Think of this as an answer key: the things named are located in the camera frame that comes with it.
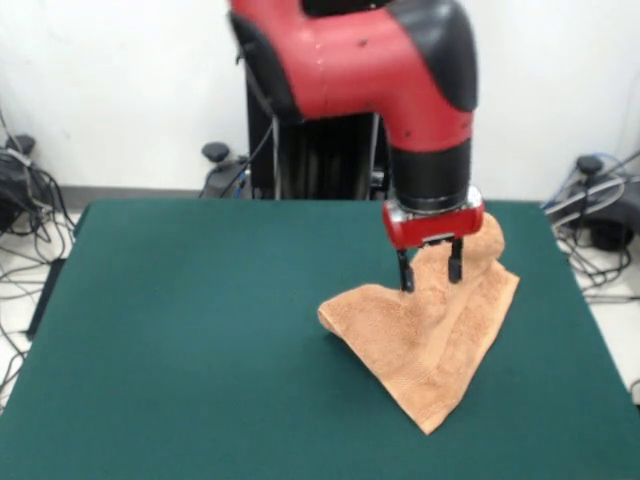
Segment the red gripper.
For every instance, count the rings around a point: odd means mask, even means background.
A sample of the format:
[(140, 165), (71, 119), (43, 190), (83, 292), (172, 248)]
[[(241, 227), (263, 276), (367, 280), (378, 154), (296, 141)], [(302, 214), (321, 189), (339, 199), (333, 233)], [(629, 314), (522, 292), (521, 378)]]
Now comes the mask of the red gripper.
[(415, 290), (414, 272), (406, 250), (421, 248), (434, 241), (453, 239), (448, 259), (448, 279), (450, 282), (460, 282), (463, 278), (463, 237), (481, 229), (484, 212), (484, 198), (476, 187), (469, 188), (467, 198), (460, 207), (429, 215), (409, 212), (395, 199), (385, 201), (383, 224), (391, 245), (397, 250), (401, 290)]

